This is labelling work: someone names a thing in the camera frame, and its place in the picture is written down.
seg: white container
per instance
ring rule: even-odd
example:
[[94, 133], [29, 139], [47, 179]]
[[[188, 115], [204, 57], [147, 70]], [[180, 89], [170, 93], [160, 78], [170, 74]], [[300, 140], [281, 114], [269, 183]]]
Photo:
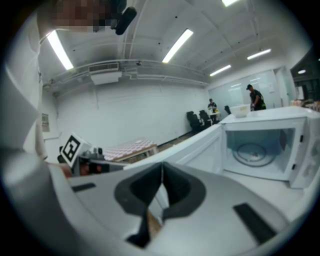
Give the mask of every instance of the white container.
[[245, 118], [251, 111], [250, 104], [230, 107], [231, 114], [236, 118]]

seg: wall sign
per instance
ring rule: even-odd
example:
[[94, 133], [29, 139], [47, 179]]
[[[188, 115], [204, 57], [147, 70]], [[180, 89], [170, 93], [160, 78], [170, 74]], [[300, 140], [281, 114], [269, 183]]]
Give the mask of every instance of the wall sign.
[[42, 131], [44, 133], [50, 132], [49, 115], [48, 114], [42, 114]]

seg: pixelated blur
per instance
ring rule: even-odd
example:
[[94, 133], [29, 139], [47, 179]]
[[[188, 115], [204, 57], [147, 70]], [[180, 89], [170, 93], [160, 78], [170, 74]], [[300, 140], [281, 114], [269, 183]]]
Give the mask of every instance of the pixelated blur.
[[126, 0], [58, 0], [52, 20], [59, 29], [92, 32], [119, 20]]

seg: glass wall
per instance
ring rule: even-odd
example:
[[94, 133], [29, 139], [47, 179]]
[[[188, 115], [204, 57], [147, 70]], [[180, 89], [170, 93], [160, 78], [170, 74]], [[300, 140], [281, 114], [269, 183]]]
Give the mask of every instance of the glass wall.
[[250, 104], [250, 92], [247, 90], [249, 84], [262, 94], [267, 109], [281, 108], [280, 91], [275, 74], [272, 70], [268, 70], [209, 90], [210, 97], [217, 104], [222, 118], [228, 115], [224, 110], [225, 106]]

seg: air vent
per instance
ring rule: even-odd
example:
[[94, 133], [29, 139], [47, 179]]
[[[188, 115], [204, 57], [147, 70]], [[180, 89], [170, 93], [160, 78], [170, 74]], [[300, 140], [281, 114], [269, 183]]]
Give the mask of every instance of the air vent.
[[89, 67], [90, 74], [98, 74], [105, 72], [115, 72], [119, 70], [119, 63], [107, 63]]

